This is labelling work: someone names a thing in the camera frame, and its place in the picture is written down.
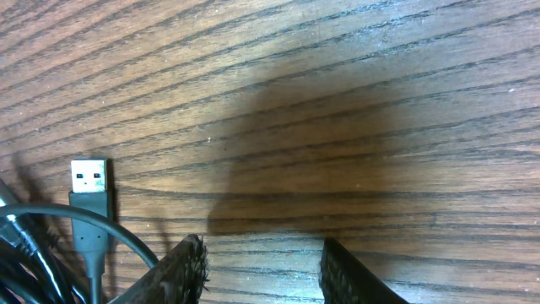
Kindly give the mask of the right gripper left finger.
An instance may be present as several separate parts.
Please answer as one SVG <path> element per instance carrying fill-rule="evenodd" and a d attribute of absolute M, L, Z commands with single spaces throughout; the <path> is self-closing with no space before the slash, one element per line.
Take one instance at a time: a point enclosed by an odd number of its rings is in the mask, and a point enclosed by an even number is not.
<path fill-rule="evenodd" d="M 208 249 L 190 234 L 110 304 L 198 304 L 206 282 Z"/>

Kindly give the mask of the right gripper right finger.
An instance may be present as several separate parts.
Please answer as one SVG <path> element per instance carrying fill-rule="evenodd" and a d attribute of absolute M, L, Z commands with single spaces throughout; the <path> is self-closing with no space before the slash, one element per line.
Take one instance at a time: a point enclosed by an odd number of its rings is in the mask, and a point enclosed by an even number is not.
<path fill-rule="evenodd" d="M 335 238 L 326 238 L 319 285 L 325 304 L 408 304 Z"/>

